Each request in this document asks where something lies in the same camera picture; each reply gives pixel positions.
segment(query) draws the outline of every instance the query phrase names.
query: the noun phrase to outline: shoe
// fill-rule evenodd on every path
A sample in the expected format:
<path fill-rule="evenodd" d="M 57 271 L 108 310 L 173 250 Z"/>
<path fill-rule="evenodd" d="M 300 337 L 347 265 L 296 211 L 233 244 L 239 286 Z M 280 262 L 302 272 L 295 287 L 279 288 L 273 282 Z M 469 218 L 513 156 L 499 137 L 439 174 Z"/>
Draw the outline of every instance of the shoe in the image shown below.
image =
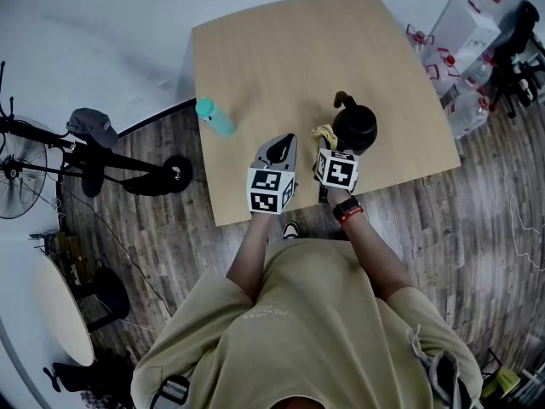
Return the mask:
<path fill-rule="evenodd" d="M 296 222 L 289 222 L 284 226 L 282 231 L 282 239 L 297 239 L 299 238 L 299 226 Z"/>

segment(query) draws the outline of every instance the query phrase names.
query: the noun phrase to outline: black baseboard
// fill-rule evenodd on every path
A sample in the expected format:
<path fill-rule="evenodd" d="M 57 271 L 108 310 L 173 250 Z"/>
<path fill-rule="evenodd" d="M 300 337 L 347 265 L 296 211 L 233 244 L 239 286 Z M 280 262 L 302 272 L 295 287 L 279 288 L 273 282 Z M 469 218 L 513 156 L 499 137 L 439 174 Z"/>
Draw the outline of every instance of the black baseboard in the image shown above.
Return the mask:
<path fill-rule="evenodd" d="M 123 132 L 119 133 L 119 137 L 123 138 L 124 136 L 127 136 L 129 133 L 134 132 L 135 130 L 141 129 L 144 126 L 147 126 L 149 123 L 153 123 L 154 121 L 157 121 L 158 119 L 167 117 L 168 115 L 181 111 L 182 109 L 185 109 L 186 107 L 194 107 L 197 104 L 197 99 L 191 99 L 188 101 L 184 101 L 183 103 L 173 106 L 166 111 L 162 111 L 158 113 L 157 115 L 153 115 L 153 117 L 147 118 L 143 121 L 140 121 L 139 123 L 135 124 L 134 126 L 129 127 L 128 129 L 124 130 Z"/>

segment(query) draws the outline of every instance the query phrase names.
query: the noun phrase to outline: shirt sleeve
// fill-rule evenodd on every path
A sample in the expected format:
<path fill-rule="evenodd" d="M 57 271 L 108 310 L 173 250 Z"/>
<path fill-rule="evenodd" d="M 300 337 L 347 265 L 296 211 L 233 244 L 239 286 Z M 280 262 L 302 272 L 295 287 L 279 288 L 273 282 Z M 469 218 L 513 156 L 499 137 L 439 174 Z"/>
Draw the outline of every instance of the shirt sleeve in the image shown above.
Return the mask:
<path fill-rule="evenodd" d="M 483 387 L 479 365 L 468 346 L 441 318 L 438 310 L 416 288 L 403 288 L 394 292 L 387 305 L 410 327 L 421 326 L 418 339 L 422 351 L 435 357 L 442 350 L 449 350 L 458 359 L 460 379 L 473 400 L 477 400 Z"/>
<path fill-rule="evenodd" d="M 187 374 L 220 341 L 227 327 L 253 307 L 231 280 L 206 274 L 176 311 L 135 368 L 131 394 L 138 409 L 148 408 L 163 380 Z"/>

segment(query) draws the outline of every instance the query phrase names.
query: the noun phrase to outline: t-shirt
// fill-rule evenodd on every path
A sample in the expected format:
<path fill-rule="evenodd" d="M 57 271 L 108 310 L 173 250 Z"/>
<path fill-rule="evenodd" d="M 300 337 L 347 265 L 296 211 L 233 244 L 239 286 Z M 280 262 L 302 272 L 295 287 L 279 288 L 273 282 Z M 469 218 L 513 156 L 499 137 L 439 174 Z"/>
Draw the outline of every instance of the t-shirt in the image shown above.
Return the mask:
<path fill-rule="evenodd" d="M 375 298 L 348 242 L 290 239 L 267 256 L 255 305 L 229 279 L 195 285 L 135 369 L 137 409 L 191 370 L 191 409 L 270 409 L 293 396 L 325 409 L 441 407 L 410 345 L 418 325 L 422 351 L 452 352 L 479 397 L 479 367 L 437 309 L 414 288 Z"/>

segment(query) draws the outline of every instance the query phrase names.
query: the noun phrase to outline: floor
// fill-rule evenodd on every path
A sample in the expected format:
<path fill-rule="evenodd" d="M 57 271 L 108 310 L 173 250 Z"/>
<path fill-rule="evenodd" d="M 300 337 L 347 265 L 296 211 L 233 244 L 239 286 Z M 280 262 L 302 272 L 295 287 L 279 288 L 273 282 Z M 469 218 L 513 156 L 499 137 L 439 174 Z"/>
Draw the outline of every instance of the floor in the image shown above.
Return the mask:
<path fill-rule="evenodd" d="M 544 107 L 519 111 L 513 121 L 500 108 L 488 125 L 459 144 L 461 168 L 359 198 L 372 225 L 481 364 L 492 347 L 504 365 L 515 371 L 530 368 L 545 346 L 545 274 L 515 254 L 508 207 L 513 194 L 526 226 L 544 223 L 544 146 Z M 129 134 L 116 152 L 156 164 L 174 154 L 192 161 L 189 188 L 164 197 L 134 196 L 108 182 L 97 198 L 87 199 L 77 180 L 64 183 L 104 217 L 169 311 L 175 311 L 204 271 L 226 272 L 246 223 L 214 225 L 198 119 L 191 108 Z M 62 197 L 66 225 L 82 241 L 89 273 L 109 262 L 129 292 L 127 320 L 155 331 L 116 322 L 93 333 L 93 341 L 120 354 L 128 350 L 136 362 L 164 328 L 166 307 L 89 207 L 66 192 Z M 331 238 L 338 228 L 329 210 L 314 206 L 283 214 L 270 241 L 279 240 L 289 220 L 299 222 L 303 234 L 320 238 Z M 515 226 L 519 250 L 541 262 L 542 236 L 523 232 L 518 221 Z M 88 320 L 104 314 L 93 297 L 83 308 Z"/>

